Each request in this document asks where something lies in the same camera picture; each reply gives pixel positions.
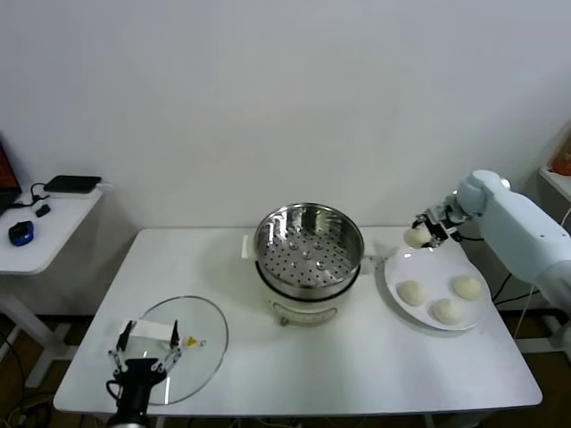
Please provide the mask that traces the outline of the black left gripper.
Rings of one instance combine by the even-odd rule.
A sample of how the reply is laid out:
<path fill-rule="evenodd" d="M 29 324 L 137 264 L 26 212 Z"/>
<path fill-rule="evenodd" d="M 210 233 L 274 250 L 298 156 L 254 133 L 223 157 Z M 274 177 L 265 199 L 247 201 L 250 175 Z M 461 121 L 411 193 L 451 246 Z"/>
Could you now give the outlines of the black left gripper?
<path fill-rule="evenodd" d="M 163 359 L 157 358 L 124 358 L 134 321 L 129 320 L 115 344 L 108 351 L 114 364 L 113 382 L 119 386 L 119 395 L 115 399 L 118 416 L 145 416 L 149 406 L 151 392 L 163 382 L 167 373 L 177 364 L 182 356 L 181 340 L 178 333 L 178 321 L 174 322 L 169 351 Z"/>

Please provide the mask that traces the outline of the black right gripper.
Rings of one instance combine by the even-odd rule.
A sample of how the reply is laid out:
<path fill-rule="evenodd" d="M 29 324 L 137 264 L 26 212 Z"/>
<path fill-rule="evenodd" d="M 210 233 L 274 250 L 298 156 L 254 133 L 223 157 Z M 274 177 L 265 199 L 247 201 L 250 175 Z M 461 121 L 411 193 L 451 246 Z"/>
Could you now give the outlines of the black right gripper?
<path fill-rule="evenodd" d="M 438 248 L 449 239 L 451 234 L 457 232 L 457 224 L 451 220 L 451 214 L 452 210 L 449 205 L 437 204 L 430 207 L 427 212 L 416 216 L 412 227 L 426 227 L 426 237 L 421 245 L 422 248 Z"/>

